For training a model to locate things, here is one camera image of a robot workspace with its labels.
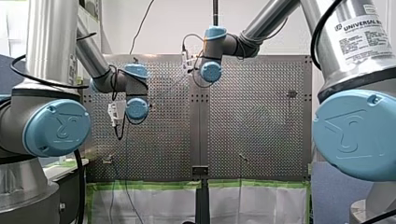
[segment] pegboard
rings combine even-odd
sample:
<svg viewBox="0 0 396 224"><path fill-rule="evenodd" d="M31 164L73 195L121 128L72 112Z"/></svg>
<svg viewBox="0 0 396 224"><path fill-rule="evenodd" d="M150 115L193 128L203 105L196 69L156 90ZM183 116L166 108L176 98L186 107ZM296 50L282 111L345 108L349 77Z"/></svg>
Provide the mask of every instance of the pegboard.
<svg viewBox="0 0 396 224"><path fill-rule="evenodd" d="M191 179L189 79L182 75L178 56L135 56L149 70L147 119L140 125L126 125L119 141L111 127L107 105L111 94L92 93L93 163L89 181L112 179L184 180ZM108 56L117 67L132 63L132 56ZM118 100L125 99L119 94ZM111 164L103 160L111 155Z"/></svg>
<svg viewBox="0 0 396 224"><path fill-rule="evenodd" d="M191 76L183 74L180 55L135 57L149 70L152 108L144 123L125 128L128 133L121 141L106 112L110 94L84 92L92 116L92 136L86 144L92 161L88 181L191 180L191 167L197 162L208 165L209 178L301 180L307 176L310 58L258 56L241 62L226 57L220 81L199 90L192 86ZM118 67L134 61L130 55L106 59ZM125 99L124 94L118 99ZM207 119L191 119L205 110ZM193 131L196 127L204 130L199 136ZM193 147L197 139L199 150ZM109 155L114 162L103 163Z"/></svg>
<svg viewBox="0 0 396 224"><path fill-rule="evenodd" d="M210 89L209 178L308 176L310 58L227 58L223 71Z"/></svg>

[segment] wire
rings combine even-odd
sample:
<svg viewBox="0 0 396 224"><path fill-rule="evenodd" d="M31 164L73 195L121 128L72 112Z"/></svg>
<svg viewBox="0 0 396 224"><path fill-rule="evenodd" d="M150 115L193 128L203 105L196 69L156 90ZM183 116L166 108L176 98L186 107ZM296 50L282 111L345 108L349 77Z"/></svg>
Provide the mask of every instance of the wire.
<svg viewBox="0 0 396 224"><path fill-rule="evenodd" d="M312 34L312 40L311 40L311 57L312 57L312 62L314 65L321 70L320 64L318 62L317 54L316 54L316 47L318 43L318 39L320 37L321 31L324 28L324 25L326 24L326 21L330 18L330 16L334 13L335 9L343 2L343 0L335 0L330 7L327 9L327 11L323 14L323 16L320 18L317 27L314 30L314 33Z"/></svg>
<svg viewBox="0 0 396 224"><path fill-rule="evenodd" d="M363 222L361 224L373 224L373 223L382 221L382 220L384 220L384 219L386 219L388 217L394 217L394 216L396 216L396 209L395 210L391 210L391 211L389 211L387 213L384 213L384 214L382 214L382 215L380 215L378 217L373 217L372 219L369 219L369 220L367 220L367 221L365 221L365 222Z"/></svg>
<svg viewBox="0 0 396 224"><path fill-rule="evenodd" d="M7 98L5 100L0 101L0 111L6 108L8 105L11 105L11 99Z"/></svg>
<svg viewBox="0 0 396 224"><path fill-rule="evenodd" d="M82 36L82 37L77 38L77 41L80 41L80 40L84 40L84 39L93 37L94 35L96 35L96 33L90 33L90 34L88 34L88 35L85 35L85 36Z"/></svg>
<svg viewBox="0 0 396 224"><path fill-rule="evenodd" d="M152 5L153 3L154 3L154 0L151 0L151 2L150 2L149 5L148 5L148 9L146 10L146 14L145 14L145 16L143 17L143 20L140 22L139 29L137 30L137 33L136 33L136 35L134 36L134 41L132 42L132 46L131 46L131 50L129 51L129 54L132 54L132 51L134 50L134 42L136 41L137 37L138 37L139 34L140 34L140 31L142 30L143 23L145 22L146 17L147 17L148 14L149 14L149 9L151 8L151 5Z"/></svg>
<svg viewBox="0 0 396 224"><path fill-rule="evenodd" d="M246 56L247 56L247 54L246 54L245 47L244 47L244 45L242 44L241 39L240 39L238 36L236 36L236 35L232 35L232 34L229 34L229 35L232 36L233 39L238 43L237 48L238 48L238 47L241 47L241 50L242 50L242 52L244 53L242 57L236 56L236 59L239 60L239 61L244 61L245 58L246 58Z"/></svg>
<svg viewBox="0 0 396 224"><path fill-rule="evenodd" d="M190 36L195 36L195 37L197 37L198 39L200 39L202 42L204 42L204 39L201 38L198 34L187 34L187 35L185 35L185 36L183 37L183 45L184 45L184 42L186 42L186 39L187 39L188 37L190 37Z"/></svg>
<svg viewBox="0 0 396 224"><path fill-rule="evenodd" d="M84 209L85 209L85 177L84 177L84 167L82 165L81 155L78 149L74 151L77 168L78 168L78 188L79 188L79 203L78 203L78 216L77 224L82 224L84 221Z"/></svg>
<svg viewBox="0 0 396 224"><path fill-rule="evenodd" d="M124 127L125 127L125 120L126 120L126 113L124 113L124 119L123 119L123 121L122 121L121 136L119 136L119 129L117 128L118 125L116 125L116 126L114 127L114 133L116 134L117 139L119 139L119 141L120 141L120 140L122 139L122 137L123 137L123 131L124 131Z"/></svg>
<svg viewBox="0 0 396 224"><path fill-rule="evenodd" d="M196 65L197 65L198 59L201 57L201 55L202 55L203 52L204 52L204 50L202 49L201 52L200 52L200 53L198 54L198 56L197 56L197 60L195 60L194 67L192 68L192 80L194 81L195 85L197 85L199 88L206 89L206 88L211 87L211 86L214 84L214 82L210 83L210 85L208 85L208 86L201 86L201 85L197 82L197 80L195 79L195 71L198 69L198 68L196 67Z"/></svg>
<svg viewBox="0 0 396 224"><path fill-rule="evenodd" d="M287 18L285 19L285 21L283 22L283 24L280 26L280 28L279 28L273 35L270 35L270 36L268 36L268 37L265 37L264 40L269 40L269 39L273 38L274 36L278 35L278 34L283 30L283 27L285 27L286 23L288 22L288 19L289 19L289 17L287 17Z"/></svg>
<svg viewBox="0 0 396 224"><path fill-rule="evenodd" d="M117 96L119 95L119 92L117 91L117 84L118 84L118 79L119 79L119 72L118 68L114 66L113 64L109 65L110 69L114 69L113 75L111 75L110 78L110 87L111 87L111 100L115 101L117 99Z"/></svg>
<svg viewBox="0 0 396 224"><path fill-rule="evenodd" d="M15 64L18 63L20 60L22 60L22 59L24 59L24 58L26 58L26 54L24 54L24 55L22 55L22 56L20 56L20 57L18 57L18 58L16 58L16 59L14 59L14 60L12 61L11 65L9 66L9 67L11 68L11 70L12 70L14 73L20 75L21 77L29 78L29 79L31 79L31 80L33 80L33 81L36 81L36 82L38 82L38 83L41 83L41 84L43 84L43 85L50 86L50 87L60 87L60 88L78 89L78 90L79 90L79 89L88 89L88 88L89 88L89 86L71 86L71 85L64 85L64 84L60 84L60 83L55 83L55 82L47 81L47 80L44 80L44 79L41 79L41 78L38 78L38 77L32 77L32 76L30 76L30 75L28 75L28 74L25 74L25 73L21 72L20 70L18 70L18 69L15 67Z"/></svg>
<svg viewBox="0 0 396 224"><path fill-rule="evenodd" d="M181 42L181 50L182 50L182 51L187 51L187 50L186 50L185 42L186 42L186 39L187 39L188 37L190 37L190 36L197 37L199 40L201 40L202 42L204 42L204 39L201 38L198 34L187 34L187 35L185 35L185 36L183 37L183 41Z"/></svg>
<svg viewBox="0 0 396 224"><path fill-rule="evenodd" d="M111 188L111 203L110 203L110 209L108 211L108 215L110 216L110 223L113 224L113 204L114 204L114 188L116 187L116 180L113 181L113 187Z"/></svg>
<svg viewBox="0 0 396 224"><path fill-rule="evenodd" d="M144 117L144 118L142 118L139 122L137 122L137 123L133 123L133 122L131 122L131 120L128 118L128 116L126 116L126 118L128 119L128 122L130 123L130 124L132 124L132 125L139 125L139 124L142 124L145 120L146 120L146 118L149 116L149 113L147 113L146 114L146 116Z"/></svg>
<svg viewBox="0 0 396 224"><path fill-rule="evenodd" d="M126 150L126 155L128 155L128 151L129 151L129 150L128 150L128 136L129 136L129 124L128 124L128 126L126 127L126 139L125 139L125 150ZM141 224L144 224L142 217L141 217L140 214L137 212L136 207L134 207L134 203L132 202L131 195L129 194L129 191L128 191L128 182L127 182L126 178L125 178L125 181L124 181L124 185L125 185L125 191L126 191L126 194L128 195L128 199L129 199L129 202L130 202L130 204L131 204L131 206L132 206L132 209L133 209L134 212L136 213L137 218L139 218L140 223L141 223Z"/></svg>
<svg viewBox="0 0 396 224"><path fill-rule="evenodd" d="M125 70L123 70L123 69L120 69L119 68L119 70L118 70L118 72L122 72L123 74L131 74L130 72L127 72L127 71L125 71ZM145 88L146 88L146 91L148 91L149 90L149 86L148 86L148 84L146 83L146 82L144 82L144 81L142 81L140 78L138 78L138 77L135 77L135 76L131 76L134 80L136 80L137 82L139 82L140 84L142 84Z"/></svg>

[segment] universal robots logo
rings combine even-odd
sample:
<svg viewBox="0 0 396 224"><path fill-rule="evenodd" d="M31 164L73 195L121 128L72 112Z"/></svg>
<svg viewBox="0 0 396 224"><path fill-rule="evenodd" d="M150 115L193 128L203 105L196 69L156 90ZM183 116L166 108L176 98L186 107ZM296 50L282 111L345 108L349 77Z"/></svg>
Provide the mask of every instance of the universal robots logo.
<svg viewBox="0 0 396 224"><path fill-rule="evenodd" d="M341 29L343 29L343 25L341 23L335 26L335 31L340 31Z"/></svg>

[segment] light blue joint cover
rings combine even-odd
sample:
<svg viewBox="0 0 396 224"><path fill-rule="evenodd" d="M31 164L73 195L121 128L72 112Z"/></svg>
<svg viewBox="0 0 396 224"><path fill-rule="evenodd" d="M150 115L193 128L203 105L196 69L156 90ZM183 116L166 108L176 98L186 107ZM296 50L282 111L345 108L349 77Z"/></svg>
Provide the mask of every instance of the light blue joint cover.
<svg viewBox="0 0 396 224"><path fill-rule="evenodd" d="M96 86L95 86L95 83L93 82L93 79L91 78L90 79L90 87L91 87L91 89L94 91L94 92L100 92L97 88L96 88Z"/></svg>
<svg viewBox="0 0 396 224"><path fill-rule="evenodd" d="M147 68L140 63L128 63L124 67L127 75L147 79L149 77Z"/></svg>
<svg viewBox="0 0 396 224"><path fill-rule="evenodd" d="M126 115L132 120L144 119L149 113L149 104L141 99L134 98L126 104Z"/></svg>
<svg viewBox="0 0 396 224"><path fill-rule="evenodd" d="M221 26L210 26L209 29L205 31L206 40L219 39L227 35L227 30Z"/></svg>
<svg viewBox="0 0 396 224"><path fill-rule="evenodd" d="M313 122L318 150L341 172L369 181L396 180L396 98L379 91L336 93Z"/></svg>
<svg viewBox="0 0 396 224"><path fill-rule="evenodd" d="M215 82L221 78L221 65L216 62L207 62L201 67L201 77L207 82Z"/></svg>
<svg viewBox="0 0 396 224"><path fill-rule="evenodd" d="M55 100L33 114L23 130L23 145L37 157L59 157L80 147L91 130L90 115L79 102Z"/></svg>

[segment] white wall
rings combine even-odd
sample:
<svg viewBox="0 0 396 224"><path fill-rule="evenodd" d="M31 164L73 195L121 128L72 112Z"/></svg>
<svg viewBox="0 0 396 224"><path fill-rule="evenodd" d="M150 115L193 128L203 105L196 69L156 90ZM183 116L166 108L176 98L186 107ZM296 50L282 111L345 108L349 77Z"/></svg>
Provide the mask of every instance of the white wall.
<svg viewBox="0 0 396 224"><path fill-rule="evenodd" d="M129 53L132 39L149 2L150 0L102 0L104 53ZM219 0L219 23L230 33L239 34L268 2L269 0ZM396 3L392 3L392 0L375 0L375 5L396 43L396 14L390 15L392 9L396 10ZM185 34L203 35L210 24L212 0L156 0L136 40L134 53L178 54ZM260 54L309 54L310 40L303 11L298 8L282 32L264 42ZM190 40L188 45L193 45L195 52L201 48L201 43L197 40ZM314 95L322 85L321 73L314 70ZM318 100L315 99L313 111L317 108Z"/></svg>

